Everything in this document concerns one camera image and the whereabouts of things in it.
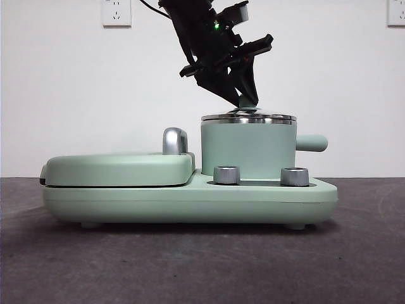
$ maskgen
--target rubber foot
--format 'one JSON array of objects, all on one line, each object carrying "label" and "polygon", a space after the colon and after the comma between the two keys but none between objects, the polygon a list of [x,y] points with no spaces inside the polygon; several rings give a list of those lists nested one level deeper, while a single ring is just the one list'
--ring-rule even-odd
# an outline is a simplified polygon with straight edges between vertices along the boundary
[{"label": "rubber foot", "polygon": [[285,224],[284,227],[291,230],[304,230],[305,224]]},{"label": "rubber foot", "polygon": [[84,229],[94,229],[94,228],[100,228],[101,226],[103,226],[103,223],[82,222],[82,223],[80,223],[80,225]]}]

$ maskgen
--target black cable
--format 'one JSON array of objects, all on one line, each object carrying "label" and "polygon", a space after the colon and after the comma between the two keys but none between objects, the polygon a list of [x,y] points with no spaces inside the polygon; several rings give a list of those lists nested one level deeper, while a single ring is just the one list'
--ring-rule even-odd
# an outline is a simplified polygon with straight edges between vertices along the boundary
[{"label": "black cable", "polygon": [[145,5],[146,5],[148,8],[150,8],[151,10],[157,12],[158,14],[160,14],[160,15],[162,15],[162,16],[165,16],[166,18],[171,19],[169,15],[167,15],[167,14],[165,14],[164,12],[162,12],[162,11],[160,11],[160,10],[154,8],[153,6],[149,5],[149,3],[147,3],[146,1],[144,1],[144,0],[139,0],[139,1],[142,2],[143,4],[145,4]]}]

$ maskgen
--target metal handle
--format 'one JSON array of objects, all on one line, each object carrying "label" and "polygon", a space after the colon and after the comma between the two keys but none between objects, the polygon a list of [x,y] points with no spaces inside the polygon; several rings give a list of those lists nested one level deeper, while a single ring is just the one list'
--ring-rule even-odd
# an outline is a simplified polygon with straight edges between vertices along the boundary
[{"label": "metal handle", "polygon": [[163,155],[181,155],[189,151],[187,133],[180,128],[167,128],[163,132]]},{"label": "metal handle", "polygon": [[328,147],[328,139],[323,135],[297,136],[297,151],[322,152]]}]

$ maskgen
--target stainless steel lid rim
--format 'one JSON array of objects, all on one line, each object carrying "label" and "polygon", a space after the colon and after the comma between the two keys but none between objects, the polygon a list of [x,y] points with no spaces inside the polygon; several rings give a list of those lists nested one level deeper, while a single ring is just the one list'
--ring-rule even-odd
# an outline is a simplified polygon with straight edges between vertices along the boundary
[{"label": "stainless steel lid rim", "polygon": [[228,113],[201,117],[202,124],[287,124],[294,125],[297,118],[279,113],[269,114],[259,108],[236,108]]},{"label": "stainless steel lid rim", "polygon": [[277,119],[277,118],[221,118],[202,120],[201,125],[206,124],[279,124],[296,125],[295,120]]}]

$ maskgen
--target silver knob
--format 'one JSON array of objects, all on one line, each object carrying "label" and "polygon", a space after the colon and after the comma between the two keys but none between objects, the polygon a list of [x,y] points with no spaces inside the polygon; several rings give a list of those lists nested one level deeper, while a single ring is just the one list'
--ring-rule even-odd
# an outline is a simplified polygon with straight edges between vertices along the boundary
[{"label": "silver knob", "polygon": [[214,167],[214,183],[222,185],[237,185],[240,183],[239,167],[218,166]]},{"label": "silver knob", "polygon": [[309,186],[308,169],[306,168],[281,169],[280,183],[281,185],[292,187]]}]

